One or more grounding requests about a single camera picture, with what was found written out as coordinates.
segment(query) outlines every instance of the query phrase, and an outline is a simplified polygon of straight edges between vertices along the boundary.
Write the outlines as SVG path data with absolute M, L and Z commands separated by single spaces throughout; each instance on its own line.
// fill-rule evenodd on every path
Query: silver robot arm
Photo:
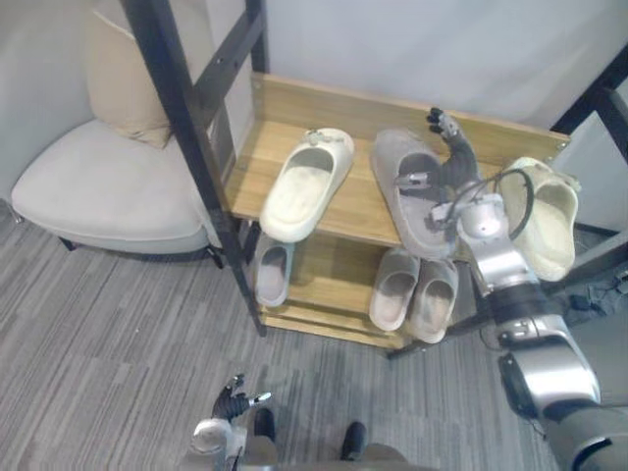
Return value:
M 449 182 L 448 175 L 428 179 L 456 190 L 453 202 L 434 208 L 432 219 L 455 225 L 471 255 L 474 280 L 497 324 L 497 340 L 508 350 L 498 366 L 510 407 L 541 423 L 563 469 L 627 469 L 628 415 L 600 406 L 593 369 L 512 243 L 501 196 L 478 181 L 477 167 L 469 162 L 475 154 L 455 121 L 438 109 L 428 121 L 445 143 L 456 136 L 449 161 L 462 163 L 463 174 L 449 168 L 454 175 Z

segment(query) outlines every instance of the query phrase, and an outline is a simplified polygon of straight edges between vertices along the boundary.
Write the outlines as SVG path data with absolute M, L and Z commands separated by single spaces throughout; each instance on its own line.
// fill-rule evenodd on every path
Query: wooden shoe rack shelf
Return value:
M 286 78 L 253 78 L 256 123 L 226 186 L 233 214 L 257 220 L 266 195 L 291 150 L 307 130 L 347 131 L 355 142 L 353 166 L 316 231 L 294 253 L 288 301 L 262 308 L 270 327 L 398 349 L 411 339 L 385 333 L 368 309 L 382 254 L 400 245 L 384 197 L 371 172 L 369 152 L 379 130 L 417 132 L 444 158 L 445 145 L 429 132 L 429 106 L 381 99 Z M 451 113 L 462 125 L 490 177 L 520 156 L 547 161 L 568 136 L 526 126 Z

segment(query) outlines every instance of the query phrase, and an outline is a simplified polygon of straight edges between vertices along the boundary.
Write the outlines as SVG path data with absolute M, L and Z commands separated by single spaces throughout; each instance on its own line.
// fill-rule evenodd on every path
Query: slipper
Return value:
M 537 277 L 556 282 L 569 272 L 576 259 L 573 225 L 580 185 L 573 177 L 555 172 L 531 157 L 517 159 L 507 170 L 511 169 L 523 170 L 534 187 L 530 219 L 513 242 Z M 526 186 L 520 175 L 507 175 L 499 182 L 498 191 L 512 230 L 525 213 Z
M 280 306 L 288 298 L 292 271 L 293 243 L 281 243 L 262 236 L 257 245 L 255 297 L 268 307 Z
M 308 237 L 351 168 L 353 151 L 344 131 L 307 132 L 266 198 L 260 215 L 264 233 L 282 242 Z
M 419 278 L 420 261 L 402 248 L 388 250 L 377 272 L 369 317 L 383 331 L 395 331 L 405 319 Z
M 371 168 L 403 246 L 421 258 L 446 258 L 454 248 L 452 237 L 437 231 L 430 220 L 431 209 L 445 199 L 444 190 L 437 186 L 403 186 L 399 182 L 414 174 L 435 172 L 440 165 L 434 151 L 409 131 L 385 130 L 377 134 Z
M 407 330 L 419 340 L 438 343 L 445 336 L 458 294 L 458 270 L 449 260 L 424 261 Z

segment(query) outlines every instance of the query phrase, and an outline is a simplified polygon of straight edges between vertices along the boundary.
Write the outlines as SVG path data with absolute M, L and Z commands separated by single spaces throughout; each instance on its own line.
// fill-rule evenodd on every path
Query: gray slipper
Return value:
M 255 297 L 268 307 L 280 306 L 288 298 L 292 270 L 293 243 L 283 243 L 262 235 L 257 244 Z
M 458 295 L 458 269 L 449 260 L 424 261 L 417 284 L 410 319 L 410 333 L 427 343 L 438 343 L 445 336 L 453 305 Z
M 369 317 L 383 331 L 395 331 L 405 319 L 419 278 L 420 261 L 402 248 L 388 250 L 375 278 Z
M 434 151 L 410 131 L 378 132 L 371 151 L 371 168 L 399 238 L 408 251 L 421 258 L 446 258 L 454 249 L 453 237 L 434 229 L 430 221 L 430 211 L 444 200 L 444 190 L 402 187 L 397 182 L 411 174 L 437 171 L 440 165 Z

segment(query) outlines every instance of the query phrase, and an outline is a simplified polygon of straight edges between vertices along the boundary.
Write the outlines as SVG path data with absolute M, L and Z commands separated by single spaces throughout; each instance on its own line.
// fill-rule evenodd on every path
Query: gray carpet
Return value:
M 0 267 L 2 469 L 172 469 L 236 372 L 274 394 L 285 462 L 334 458 L 360 419 L 416 464 L 555 469 L 477 335 L 395 362 L 288 331 L 259 339 L 209 260 L 70 253 L 1 205 Z

